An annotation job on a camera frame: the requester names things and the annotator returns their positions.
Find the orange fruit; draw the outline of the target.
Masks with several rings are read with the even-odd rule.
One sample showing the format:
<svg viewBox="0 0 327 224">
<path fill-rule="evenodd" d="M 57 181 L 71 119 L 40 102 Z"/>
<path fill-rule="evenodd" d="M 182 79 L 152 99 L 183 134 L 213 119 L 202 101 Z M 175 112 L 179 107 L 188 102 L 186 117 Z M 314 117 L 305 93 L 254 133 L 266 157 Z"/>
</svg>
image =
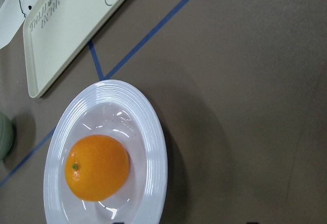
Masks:
<svg viewBox="0 0 327 224">
<path fill-rule="evenodd" d="M 91 135 L 71 148 L 65 163 L 65 179 L 77 198 L 102 201 L 122 188 L 129 169 L 128 153 L 118 140 Z"/>
</svg>

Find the cream bear tray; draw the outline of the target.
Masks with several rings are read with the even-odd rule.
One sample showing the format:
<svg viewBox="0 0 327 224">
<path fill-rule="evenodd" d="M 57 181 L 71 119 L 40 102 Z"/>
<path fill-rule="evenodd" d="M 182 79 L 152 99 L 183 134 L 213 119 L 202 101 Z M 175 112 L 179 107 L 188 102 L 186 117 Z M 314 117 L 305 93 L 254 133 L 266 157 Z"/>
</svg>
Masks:
<svg viewBox="0 0 327 224">
<path fill-rule="evenodd" d="M 125 0 L 38 0 L 23 26 L 28 93 L 41 97 Z"/>
</svg>

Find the white round plate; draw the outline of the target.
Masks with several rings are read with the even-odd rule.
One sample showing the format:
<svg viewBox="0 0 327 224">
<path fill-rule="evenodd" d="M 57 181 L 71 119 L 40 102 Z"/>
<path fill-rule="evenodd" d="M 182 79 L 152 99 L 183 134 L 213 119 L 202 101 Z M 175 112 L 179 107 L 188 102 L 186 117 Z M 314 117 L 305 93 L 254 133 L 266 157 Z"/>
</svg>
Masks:
<svg viewBox="0 0 327 224">
<path fill-rule="evenodd" d="M 71 147 L 89 135 L 108 135 L 126 148 L 130 173 L 110 198 L 91 202 L 69 189 L 64 165 Z M 148 99 L 119 80 L 84 89 L 66 108 L 46 157 L 43 200 L 47 223 L 159 223 L 168 178 L 161 124 Z"/>
</svg>

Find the green bowl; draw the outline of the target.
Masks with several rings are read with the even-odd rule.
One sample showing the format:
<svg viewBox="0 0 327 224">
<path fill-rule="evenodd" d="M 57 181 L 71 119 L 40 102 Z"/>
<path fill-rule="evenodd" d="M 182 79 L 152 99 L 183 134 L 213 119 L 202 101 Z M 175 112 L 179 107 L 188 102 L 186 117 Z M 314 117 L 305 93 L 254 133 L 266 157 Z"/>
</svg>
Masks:
<svg viewBox="0 0 327 224">
<path fill-rule="evenodd" d="M 14 138 L 11 120 L 1 112 L 1 160 L 5 158 L 11 149 Z"/>
</svg>

